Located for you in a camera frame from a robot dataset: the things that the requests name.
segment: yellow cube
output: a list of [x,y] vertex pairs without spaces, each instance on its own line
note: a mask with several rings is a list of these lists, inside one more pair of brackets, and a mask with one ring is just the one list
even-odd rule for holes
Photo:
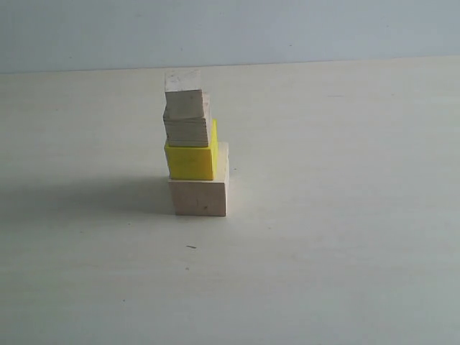
[[217,126],[213,119],[211,143],[207,147],[170,146],[167,142],[165,153],[170,178],[173,180],[213,180],[216,174]]

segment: wooden block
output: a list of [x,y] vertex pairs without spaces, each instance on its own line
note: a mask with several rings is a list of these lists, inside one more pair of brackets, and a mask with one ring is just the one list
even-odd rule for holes
[[168,105],[163,114],[167,143],[170,146],[207,147],[211,142],[211,107],[209,95],[203,94],[204,117],[171,119]]
[[170,178],[174,180],[213,180],[219,144],[217,124],[213,120],[211,143],[207,147],[175,147],[165,144]]
[[229,145],[218,144],[216,179],[169,180],[175,213],[179,216],[226,216],[229,192]]
[[165,76],[165,95],[170,119],[199,119],[203,113],[203,91],[199,70],[170,72]]

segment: block tower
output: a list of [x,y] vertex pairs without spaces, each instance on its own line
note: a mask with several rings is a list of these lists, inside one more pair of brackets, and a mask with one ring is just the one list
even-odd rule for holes
[[226,216],[229,145],[217,140],[199,70],[165,75],[165,154],[175,213]]

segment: table surface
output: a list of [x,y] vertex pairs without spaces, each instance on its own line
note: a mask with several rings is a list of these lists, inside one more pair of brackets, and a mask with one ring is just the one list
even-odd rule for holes
[[460,342],[460,57],[202,68],[226,218],[173,215],[165,71],[0,75],[2,344]]

